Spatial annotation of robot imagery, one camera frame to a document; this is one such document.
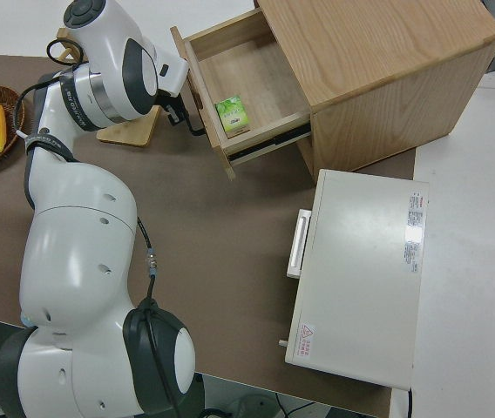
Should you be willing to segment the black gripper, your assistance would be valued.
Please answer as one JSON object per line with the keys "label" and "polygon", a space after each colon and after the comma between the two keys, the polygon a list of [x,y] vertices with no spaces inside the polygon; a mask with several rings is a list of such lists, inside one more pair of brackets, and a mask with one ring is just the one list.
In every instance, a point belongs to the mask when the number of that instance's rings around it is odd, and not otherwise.
{"label": "black gripper", "polygon": [[186,107],[180,93],[177,96],[171,96],[165,92],[158,93],[156,105],[168,114],[171,125],[177,125],[187,119]]}

